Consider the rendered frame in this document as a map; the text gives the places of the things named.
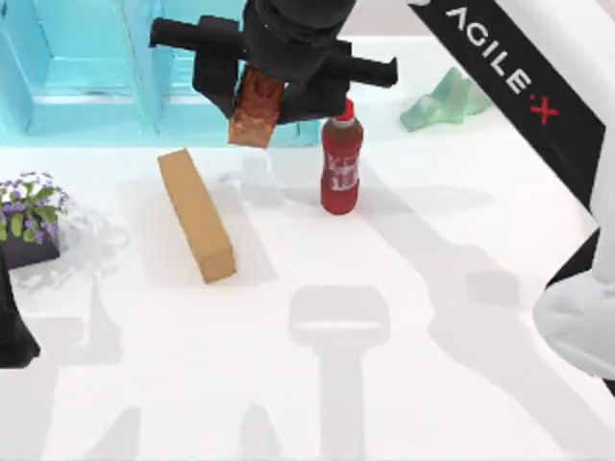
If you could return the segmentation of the red bottle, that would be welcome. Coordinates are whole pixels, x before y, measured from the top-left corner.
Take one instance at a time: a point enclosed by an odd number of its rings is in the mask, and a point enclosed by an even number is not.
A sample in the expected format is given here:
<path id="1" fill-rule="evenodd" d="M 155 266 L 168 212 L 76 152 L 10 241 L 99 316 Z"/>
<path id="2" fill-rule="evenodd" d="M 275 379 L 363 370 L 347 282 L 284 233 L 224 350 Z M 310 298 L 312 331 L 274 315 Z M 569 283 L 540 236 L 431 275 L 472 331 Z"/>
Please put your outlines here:
<path id="1" fill-rule="evenodd" d="M 321 132 L 320 202 L 330 214 L 345 215 L 357 204 L 362 143 L 363 128 L 355 116 L 353 101 L 347 98 L 342 114 L 329 118 Z"/>

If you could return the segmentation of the pale green glass ornament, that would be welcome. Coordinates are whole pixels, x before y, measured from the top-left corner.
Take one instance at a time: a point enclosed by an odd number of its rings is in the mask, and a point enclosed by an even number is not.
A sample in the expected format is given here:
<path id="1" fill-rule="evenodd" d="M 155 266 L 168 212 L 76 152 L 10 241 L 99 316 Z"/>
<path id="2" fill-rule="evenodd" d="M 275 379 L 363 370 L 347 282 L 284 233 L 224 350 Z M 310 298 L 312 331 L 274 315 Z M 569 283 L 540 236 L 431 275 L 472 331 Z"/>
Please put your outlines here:
<path id="1" fill-rule="evenodd" d="M 452 67 L 399 120 L 412 133 L 436 124 L 461 124 L 467 117 L 481 114 L 492 106 L 491 99 L 472 79 Z"/>

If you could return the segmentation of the tan cardboard box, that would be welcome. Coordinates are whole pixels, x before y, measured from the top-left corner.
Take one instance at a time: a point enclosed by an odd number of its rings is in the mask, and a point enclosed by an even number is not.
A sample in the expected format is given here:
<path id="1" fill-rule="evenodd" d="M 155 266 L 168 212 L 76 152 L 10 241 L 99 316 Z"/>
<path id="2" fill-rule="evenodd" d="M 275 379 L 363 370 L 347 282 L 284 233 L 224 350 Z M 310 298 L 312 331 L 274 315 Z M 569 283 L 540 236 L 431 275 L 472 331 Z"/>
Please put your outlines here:
<path id="1" fill-rule="evenodd" d="M 158 157 L 160 174 L 185 240 L 205 283 L 236 272 L 234 248 L 187 149 Z"/>

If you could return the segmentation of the light blue rack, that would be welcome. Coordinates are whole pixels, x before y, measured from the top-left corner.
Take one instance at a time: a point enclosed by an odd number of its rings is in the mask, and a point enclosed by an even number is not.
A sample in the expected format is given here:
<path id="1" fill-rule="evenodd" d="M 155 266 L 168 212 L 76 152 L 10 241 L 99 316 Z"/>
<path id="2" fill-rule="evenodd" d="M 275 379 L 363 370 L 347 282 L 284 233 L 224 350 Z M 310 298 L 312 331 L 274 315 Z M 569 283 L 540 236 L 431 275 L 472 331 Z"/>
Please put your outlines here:
<path id="1" fill-rule="evenodd" d="M 0 147 L 206 146 L 227 121 L 158 17 L 240 18 L 246 0 L 0 0 Z"/>

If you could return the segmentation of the purple flower plant pot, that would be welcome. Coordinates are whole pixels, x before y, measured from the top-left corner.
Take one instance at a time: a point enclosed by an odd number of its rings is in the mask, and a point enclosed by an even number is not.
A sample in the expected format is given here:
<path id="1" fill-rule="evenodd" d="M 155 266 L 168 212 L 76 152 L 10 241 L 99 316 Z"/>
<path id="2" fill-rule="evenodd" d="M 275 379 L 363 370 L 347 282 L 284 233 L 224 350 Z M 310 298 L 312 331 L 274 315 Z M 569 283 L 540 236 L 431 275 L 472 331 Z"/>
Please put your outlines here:
<path id="1" fill-rule="evenodd" d="M 67 192 L 47 172 L 0 181 L 0 251 L 10 269 L 61 255 L 59 220 L 68 201 Z"/>

